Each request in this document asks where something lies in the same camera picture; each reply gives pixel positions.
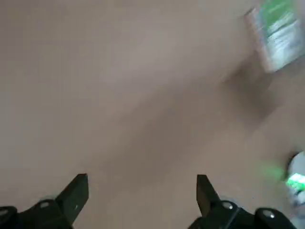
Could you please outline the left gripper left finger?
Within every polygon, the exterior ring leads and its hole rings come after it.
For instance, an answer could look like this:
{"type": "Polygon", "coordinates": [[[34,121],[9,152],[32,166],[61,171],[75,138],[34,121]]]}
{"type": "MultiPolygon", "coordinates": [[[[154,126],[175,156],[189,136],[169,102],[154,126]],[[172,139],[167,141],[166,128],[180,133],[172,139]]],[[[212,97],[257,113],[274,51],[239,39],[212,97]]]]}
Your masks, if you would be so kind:
{"type": "Polygon", "coordinates": [[[1,206],[0,227],[72,229],[88,199],[88,175],[78,174],[56,198],[43,199],[25,211],[19,212],[14,206],[1,206]]]}

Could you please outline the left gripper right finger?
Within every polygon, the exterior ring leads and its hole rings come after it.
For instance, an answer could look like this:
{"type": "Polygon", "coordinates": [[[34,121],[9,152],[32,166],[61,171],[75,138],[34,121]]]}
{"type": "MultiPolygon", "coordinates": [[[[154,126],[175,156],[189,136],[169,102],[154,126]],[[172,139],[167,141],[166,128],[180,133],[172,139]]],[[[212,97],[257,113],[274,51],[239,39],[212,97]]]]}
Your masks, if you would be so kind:
{"type": "Polygon", "coordinates": [[[249,213],[236,203],[222,200],[207,175],[197,175],[196,200],[201,217],[198,229],[294,229],[292,222],[275,208],[258,208],[249,213]]]}

